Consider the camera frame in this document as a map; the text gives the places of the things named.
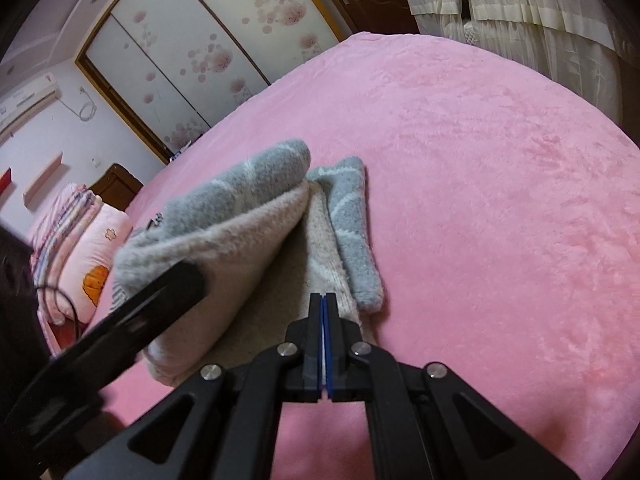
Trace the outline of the grey diamond knit sweater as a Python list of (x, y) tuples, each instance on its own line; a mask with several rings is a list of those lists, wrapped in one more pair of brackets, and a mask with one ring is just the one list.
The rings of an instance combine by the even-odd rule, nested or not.
[(384, 302), (367, 213), (363, 161), (314, 167), (298, 139), (170, 200), (145, 244), (126, 243), (114, 262), (129, 299), (178, 262), (206, 278), (204, 298), (143, 349), (150, 375), (175, 387), (206, 362), (250, 361), (308, 313), (314, 292), (332, 292), (338, 313), (366, 327)]

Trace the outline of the dark wooden headboard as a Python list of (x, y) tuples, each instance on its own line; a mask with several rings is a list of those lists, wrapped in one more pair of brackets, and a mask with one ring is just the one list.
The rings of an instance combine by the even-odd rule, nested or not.
[(109, 166), (105, 174), (90, 186), (90, 190), (100, 196), (104, 204), (125, 211), (143, 188), (131, 172), (119, 164)]

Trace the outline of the pink cartoon folded quilt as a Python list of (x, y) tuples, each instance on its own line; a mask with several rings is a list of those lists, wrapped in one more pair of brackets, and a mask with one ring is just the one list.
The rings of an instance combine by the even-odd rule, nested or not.
[(68, 255), (58, 256), (47, 275), (54, 287), (43, 293), (50, 322), (62, 325), (69, 318), (88, 324), (100, 302), (118, 248), (132, 230), (130, 218), (104, 204)]

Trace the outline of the pink wall shelf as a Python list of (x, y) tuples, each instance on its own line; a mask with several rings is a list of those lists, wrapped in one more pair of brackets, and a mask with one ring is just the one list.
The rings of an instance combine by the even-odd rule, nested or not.
[(63, 153), (56, 153), (39, 171), (29, 185), (26, 186), (23, 192), (23, 204), (25, 207), (29, 207), (29, 204), (34, 200), (35, 196), (41, 190), (54, 175), (58, 167), (62, 165)]

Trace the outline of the red wall shelf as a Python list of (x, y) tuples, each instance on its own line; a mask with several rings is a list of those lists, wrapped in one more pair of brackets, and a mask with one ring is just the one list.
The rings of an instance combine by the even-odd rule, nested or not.
[(9, 187), (12, 183), (12, 170), (8, 168), (0, 177), (0, 195)]

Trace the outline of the striped folded garment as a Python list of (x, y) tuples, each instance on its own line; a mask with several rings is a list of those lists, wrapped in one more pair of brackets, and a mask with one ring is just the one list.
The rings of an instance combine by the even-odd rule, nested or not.
[[(142, 226), (137, 226), (131, 231), (130, 237), (127, 240), (127, 245), (144, 245), (148, 238), (146, 232), (158, 229), (162, 225), (163, 220), (164, 217), (161, 212), (154, 214), (154, 216), (147, 222), (144, 222)], [(115, 312), (123, 306), (130, 297), (130, 293), (127, 292), (127, 287), (122, 284), (122, 271), (119, 270), (118, 266), (114, 266), (113, 274), (112, 303), (111, 307), (108, 309), (108, 313)]]

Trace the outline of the white wall air conditioner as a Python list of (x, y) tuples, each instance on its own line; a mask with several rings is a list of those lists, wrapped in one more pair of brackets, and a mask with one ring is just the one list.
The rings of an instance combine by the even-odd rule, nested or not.
[(58, 81), (45, 73), (24, 84), (1, 102), (1, 133), (12, 134), (43, 107), (58, 97)]

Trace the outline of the cream lace covered furniture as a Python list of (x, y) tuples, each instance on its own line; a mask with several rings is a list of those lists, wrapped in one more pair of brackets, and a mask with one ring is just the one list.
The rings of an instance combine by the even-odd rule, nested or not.
[(603, 0), (408, 0), (420, 33), (494, 52), (629, 127), (639, 51)]

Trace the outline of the floral sliding wardrobe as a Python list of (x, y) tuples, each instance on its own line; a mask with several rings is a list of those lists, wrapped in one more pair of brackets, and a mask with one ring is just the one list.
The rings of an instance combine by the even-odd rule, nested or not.
[(169, 162), (344, 37), (322, 0), (112, 0), (76, 64)]

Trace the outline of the pink bed blanket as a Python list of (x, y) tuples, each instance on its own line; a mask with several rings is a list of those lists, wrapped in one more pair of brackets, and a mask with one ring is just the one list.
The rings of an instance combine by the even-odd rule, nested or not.
[(360, 32), (211, 128), (129, 217), (144, 226), (291, 138), (317, 166), (367, 167), (378, 343), (446, 363), (579, 477), (603, 477), (639, 422), (638, 146), (523, 65)]

